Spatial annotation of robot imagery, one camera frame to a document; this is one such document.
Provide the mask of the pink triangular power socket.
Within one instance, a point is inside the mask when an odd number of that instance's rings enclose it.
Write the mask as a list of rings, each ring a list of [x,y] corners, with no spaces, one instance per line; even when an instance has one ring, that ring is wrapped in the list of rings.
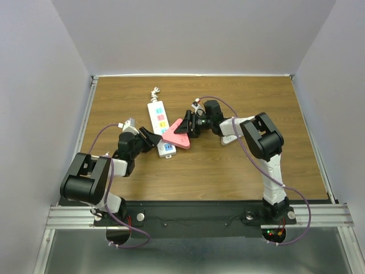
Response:
[[[187,133],[175,134],[175,130],[183,122],[181,118],[177,119],[171,126],[162,134],[162,140],[166,143],[172,144],[176,147],[189,149],[190,141]]]

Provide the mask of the white colourful power strip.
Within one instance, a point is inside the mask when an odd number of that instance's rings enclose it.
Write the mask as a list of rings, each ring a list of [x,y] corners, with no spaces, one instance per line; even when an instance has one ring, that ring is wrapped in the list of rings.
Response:
[[[147,104],[153,133],[162,135],[169,129],[169,122],[162,101],[150,102]],[[160,140],[157,145],[159,157],[169,159],[177,153],[174,145]]]

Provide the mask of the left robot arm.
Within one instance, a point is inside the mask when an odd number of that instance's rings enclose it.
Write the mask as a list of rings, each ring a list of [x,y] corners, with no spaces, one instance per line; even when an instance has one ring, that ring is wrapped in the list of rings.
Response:
[[[107,218],[113,224],[123,224],[127,218],[126,202],[107,190],[107,180],[129,177],[136,157],[156,148],[161,140],[161,135],[144,127],[129,128],[119,135],[117,150],[111,157],[77,153],[61,182],[61,197],[108,211]]]

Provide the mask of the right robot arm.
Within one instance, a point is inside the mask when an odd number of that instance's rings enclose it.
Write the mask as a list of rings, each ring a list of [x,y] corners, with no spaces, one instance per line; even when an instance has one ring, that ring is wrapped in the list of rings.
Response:
[[[249,159],[255,157],[259,161],[254,166],[263,176],[263,218],[269,223],[295,218],[281,174],[284,138],[268,114],[262,112],[248,118],[226,118],[218,101],[207,100],[203,106],[199,102],[196,99],[192,103],[194,111],[186,111],[174,133],[197,138],[201,131],[211,130],[221,137],[224,146],[234,140],[243,144],[241,138],[244,138],[247,146],[242,148]]]

